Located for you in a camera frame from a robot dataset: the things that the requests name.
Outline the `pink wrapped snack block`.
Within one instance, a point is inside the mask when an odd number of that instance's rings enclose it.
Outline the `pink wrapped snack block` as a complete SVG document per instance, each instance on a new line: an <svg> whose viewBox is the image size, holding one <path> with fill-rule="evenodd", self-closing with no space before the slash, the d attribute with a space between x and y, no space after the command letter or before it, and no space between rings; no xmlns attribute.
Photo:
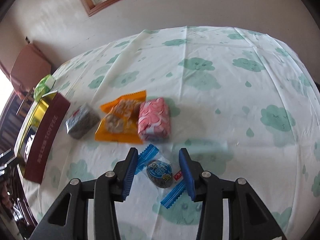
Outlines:
<svg viewBox="0 0 320 240"><path fill-rule="evenodd" d="M139 108L138 135L142 141L165 141L170 137L169 107L163 98L143 102Z"/></svg>

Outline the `brown cardboard box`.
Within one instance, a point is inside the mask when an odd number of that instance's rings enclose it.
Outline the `brown cardboard box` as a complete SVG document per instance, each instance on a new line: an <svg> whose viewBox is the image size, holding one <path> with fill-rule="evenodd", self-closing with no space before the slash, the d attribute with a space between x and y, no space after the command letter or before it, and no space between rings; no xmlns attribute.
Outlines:
<svg viewBox="0 0 320 240"><path fill-rule="evenodd" d="M29 92L40 80L51 73L52 65L33 44L19 53L10 72L10 81L17 93Z"/></svg>

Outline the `white cloud-pattern tablecloth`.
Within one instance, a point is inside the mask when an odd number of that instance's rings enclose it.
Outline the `white cloud-pattern tablecloth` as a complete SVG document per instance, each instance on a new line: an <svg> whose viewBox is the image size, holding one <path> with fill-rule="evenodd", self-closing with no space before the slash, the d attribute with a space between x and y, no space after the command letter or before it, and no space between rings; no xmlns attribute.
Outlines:
<svg viewBox="0 0 320 240"><path fill-rule="evenodd" d="M301 239L319 212L319 90L298 55L267 34L227 27L180 27L140 34L89 50L61 65L53 90L71 106L50 151L42 184L23 180L40 222L72 178L98 178L130 147L66 133L84 103L100 105L146 90L170 107L170 141L155 144L172 164L187 148L220 178L245 178L287 239ZM142 172L116 203L122 239L195 239L201 203L187 192L166 209L166 193Z"/></svg>

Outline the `green tissue pack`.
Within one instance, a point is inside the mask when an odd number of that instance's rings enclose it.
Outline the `green tissue pack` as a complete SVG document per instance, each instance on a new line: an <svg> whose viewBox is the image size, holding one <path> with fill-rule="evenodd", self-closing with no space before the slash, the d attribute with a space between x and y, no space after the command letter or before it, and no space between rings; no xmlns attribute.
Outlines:
<svg viewBox="0 0 320 240"><path fill-rule="evenodd" d="M43 77L34 89L34 101L38 102L44 94L49 93L55 83L55 79L51 74Z"/></svg>

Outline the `orange snack packet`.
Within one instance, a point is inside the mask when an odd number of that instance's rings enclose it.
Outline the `orange snack packet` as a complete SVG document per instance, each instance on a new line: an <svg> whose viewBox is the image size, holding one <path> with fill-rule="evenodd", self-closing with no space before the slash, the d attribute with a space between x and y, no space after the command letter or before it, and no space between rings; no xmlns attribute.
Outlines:
<svg viewBox="0 0 320 240"><path fill-rule="evenodd" d="M96 141L142 144L138 135L140 105L146 100L146 90L125 94L100 106L106 114L95 132Z"/></svg>

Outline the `grey speckled snack block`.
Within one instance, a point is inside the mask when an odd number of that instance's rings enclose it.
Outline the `grey speckled snack block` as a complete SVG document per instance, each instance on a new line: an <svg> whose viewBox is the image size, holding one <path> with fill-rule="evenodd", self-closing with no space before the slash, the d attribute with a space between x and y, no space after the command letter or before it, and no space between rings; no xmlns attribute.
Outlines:
<svg viewBox="0 0 320 240"><path fill-rule="evenodd" d="M80 106L66 121L67 134L81 139L100 121L99 114L87 103Z"/></svg>

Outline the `blue white biscuit pack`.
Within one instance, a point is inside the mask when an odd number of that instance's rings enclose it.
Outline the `blue white biscuit pack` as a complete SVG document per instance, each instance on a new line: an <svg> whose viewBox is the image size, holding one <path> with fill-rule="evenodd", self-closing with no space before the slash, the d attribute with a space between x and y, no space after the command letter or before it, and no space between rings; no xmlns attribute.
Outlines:
<svg viewBox="0 0 320 240"><path fill-rule="evenodd" d="M31 125L27 131L25 138L23 139L21 154L25 163L28 160L29 153L30 153L36 132L37 132L37 127Z"/></svg>

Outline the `blue round candy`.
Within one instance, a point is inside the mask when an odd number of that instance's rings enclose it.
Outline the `blue round candy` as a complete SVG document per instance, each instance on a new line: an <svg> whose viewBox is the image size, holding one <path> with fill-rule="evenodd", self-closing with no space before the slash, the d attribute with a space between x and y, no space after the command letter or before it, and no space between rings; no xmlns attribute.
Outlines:
<svg viewBox="0 0 320 240"><path fill-rule="evenodd" d="M135 174L142 173L158 188L164 190L160 204L169 209L185 191L182 171L177 163L165 158L153 144L149 144L139 155Z"/></svg>

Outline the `red gold metal tin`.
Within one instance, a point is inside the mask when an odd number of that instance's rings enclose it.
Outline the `red gold metal tin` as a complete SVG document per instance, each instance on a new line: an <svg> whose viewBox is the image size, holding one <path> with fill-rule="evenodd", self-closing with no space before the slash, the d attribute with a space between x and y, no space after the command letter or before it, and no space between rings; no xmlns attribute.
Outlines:
<svg viewBox="0 0 320 240"><path fill-rule="evenodd" d="M71 103L59 92L44 94L33 103L18 134L14 148L18 166L24 179L41 184L52 144ZM37 132L25 163L21 154L23 139L29 127L37 127Z"/></svg>

